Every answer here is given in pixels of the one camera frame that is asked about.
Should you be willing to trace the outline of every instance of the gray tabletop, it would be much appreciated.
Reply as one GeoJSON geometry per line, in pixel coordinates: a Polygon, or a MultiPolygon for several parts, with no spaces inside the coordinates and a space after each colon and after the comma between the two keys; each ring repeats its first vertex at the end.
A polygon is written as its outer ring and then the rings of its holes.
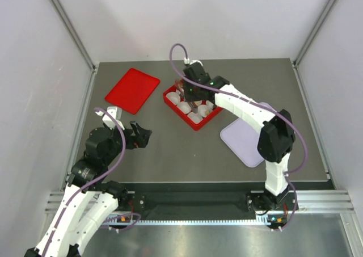
{"type": "MultiPolygon", "coordinates": [[[[240,92],[257,102],[267,102],[276,110],[287,109],[293,123],[309,147],[306,167],[292,175],[292,180],[326,180],[313,130],[289,59],[205,60],[204,68],[211,77],[221,75],[240,92]]],[[[89,132],[102,125],[94,107],[110,106],[104,100],[112,87],[130,69],[136,68],[161,80],[136,115],[123,112],[121,121],[129,127],[131,120],[151,129],[145,149],[127,150],[121,165],[108,179],[118,182],[262,182],[264,163],[246,167],[220,138],[223,128],[236,117],[223,110],[198,132],[191,129],[163,101],[162,93],[178,76],[168,61],[101,63],[95,80],[90,106],[83,129],[78,158],[81,157],[89,132]]],[[[299,140],[293,146],[289,169],[302,160],[299,140]]]]}

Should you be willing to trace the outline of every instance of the red box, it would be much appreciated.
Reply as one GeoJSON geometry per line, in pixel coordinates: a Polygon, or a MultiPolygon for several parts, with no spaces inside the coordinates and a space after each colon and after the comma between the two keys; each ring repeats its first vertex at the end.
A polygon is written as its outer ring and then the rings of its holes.
{"type": "Polygon", "coordinates": [[[202,127],[204,127],[204,125],[206,123],[208,123],[209,121],[211,121],[212,118],[215,117],[215,115],[217,115],[218,113],[220,113],[222,111],[223,108],[221,107],[217,107],[216,109],[214,109],[206,118],[203,118],[203,120],[198,123],[195,124],[191,119],[188,118],[188,116],[182,112],[180,109],[178,109],[178,107],[176,105],[174,105],[172,103],[172,101],[170,101],[169,99],[167,99],[166,95],[169,92],[172,91],[176,91],[176,87],[175,85],[171,86],[169,89],[167,89],[164,93],[163,93],[163,99],[164,102],[173,110],[175,111],[176,114],[178,114],[192,129],[194,129],[195,131],[198,131],[199,129],[201,129],[202,127]]]}

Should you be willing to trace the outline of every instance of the metal floor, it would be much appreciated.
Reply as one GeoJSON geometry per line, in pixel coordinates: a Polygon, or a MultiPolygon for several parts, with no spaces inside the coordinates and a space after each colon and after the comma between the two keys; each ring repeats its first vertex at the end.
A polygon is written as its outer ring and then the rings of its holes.
{"type": "MultiPolygon", "coordinates": [[[[207,60],[204,68],[211,77],[221,75],[242,93],[257,102],[268,102],[277,110],[290,111],[293,123],[301,131],[309,148],[306,167],[291,176],[294,181],[326,180],[324,166],[314,138],[305,105],[289,59],[207,60]]],[[[192,130],[164,102],[162,93],[174,84],[177,75],[168,61],[101,63],[95,79],[90,106],[84,125],[78,158],[82,155],[89,132],[102,122],[94,107],[110,106],[104,97],[120,78],[136,68],[161,80],[159,86],[138,114],[123,112],[122,122],[136,120],[151,129],[146,149],[127,150],[121,166],[108,179],[118,182],[262,182],[266,179],[264,165],[246,167],[222,142],[220,132],[236,117],[222,111],[200,131],[192,130]]],[[[290,169],[302,160],[299,140],[294,144],[290,169]]]]}
{"type": "Polygon", "coordinates": [[[136,226],[99,230],[83,257],[349,257],[339,215],[296,215],[282,233],[265,226],[136,226]]]}

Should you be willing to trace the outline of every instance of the metal frame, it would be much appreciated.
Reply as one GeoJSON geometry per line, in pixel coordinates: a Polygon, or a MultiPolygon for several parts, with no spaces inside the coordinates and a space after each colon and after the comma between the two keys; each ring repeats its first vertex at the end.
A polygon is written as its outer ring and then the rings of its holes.
{"type": "MultiPolygon", "coordinates": [[[[88,110],[88,105],[90,101],[90,97],[92,94],[95,76],[97,74],[97,68],[93,63],[91,57],[89,56],[85,46],[83,45],[79,35],[77,34],[74,26],[72,25],[69,17],[67,16],[65,10],[62,7],[62,4],[59,0],[50,0],[54,9],[60,16],[61,21],[63,22],[64,26],[66,27],[70,37],[74,41],[74,44],[79,49],[82,57],[84,58],[87,65],[92,69],[92,75],[90,77],[90,81],[88,82],[87,90],[84,97],[84,104],[83,108],[79,114],[79,119],[77,122],[77,127],[75,130],[74,140],[71,147],[71,151],[69,153],[69,159],[67,161],[67,167],[71,167],[73,165],[76,156],[77,150],[79,147],[81,133],[83,131],[83,124],[86,118],[86,113],[88,110]]],[[[324,167],[327,171],[328,177],[330,175],[333,177],[333,181],[336,182],[334,179],[334,174],[329,169],[330,162],[328,160],[328,156],[326,153],[326,149],[323,145],[323,141],[320,136],[319,128],[316,124],[316,119],[311,110],[311,104],[307,97],[305,86],[302,82],[301,75],[298,70],[298,65],[301,63],[302,59],[304,58],[306,52],[309,50],[310,45],[316,38],[318,32],[320,31],[323,23],[326,21],[327,16],[332,11],[334,5],[336,4],[337,0],[328,0],[324,9],[319,14],[318,20],[316,21],[315,25],[313,26],[311,32],[309,33],[304,45],[302,46],[301,50],[297,58],[292,62],[293,69],[296,74],[296,78],[304,99],[305,106],[307,108],[307,113],[310,119],[310,122],[313,127],[313,131],[315,134],[315,138],[318,142],[318,147],[320,154],[323,159],[324,167]]],[[[351,246],[352,252],[354,256],[363,256],[363,234],[360,228],[360,225],[357,220],[357,216],[354,212],[352,202],[349,198],[348,192],[345,190],[315,190],[315,191],[303,191],[298,189],[298,203],[299,203],[299,210],[298,214],[301,213],[309,213],[309,214],[325,214],[325,213],[335,213],[341,215],[341,220],[344,225],[344,229],[347,235],[348,242],[351,246]]],[[[45,230],[49,226],[50,222],[52,221],[56,210],[59,207],[60,200],[62,198],[62,192],[52,192],[49,197],[49,201],[47,203],[47,207],[45,209],[45,220],[44,220],[44,227],[43,233],[41,236],[44,235],[45,230]]],[[[266,223],[266,217],[256,216],[254,219],[245,219],[245,220],[182,220],[182,221],[175,221],[175,220],[143,220],[139,224],[140,225],[264,225],[266,223]]]]}

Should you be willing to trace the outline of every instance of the cable connector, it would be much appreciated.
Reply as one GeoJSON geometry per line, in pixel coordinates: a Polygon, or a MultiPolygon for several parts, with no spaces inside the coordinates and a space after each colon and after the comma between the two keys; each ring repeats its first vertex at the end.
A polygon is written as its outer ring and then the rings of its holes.
{"type": "Polygon", "coordinates": [[[188,57],[184,57],[184,65],[187,66],[191,63],[191,60],[188,57]]]}

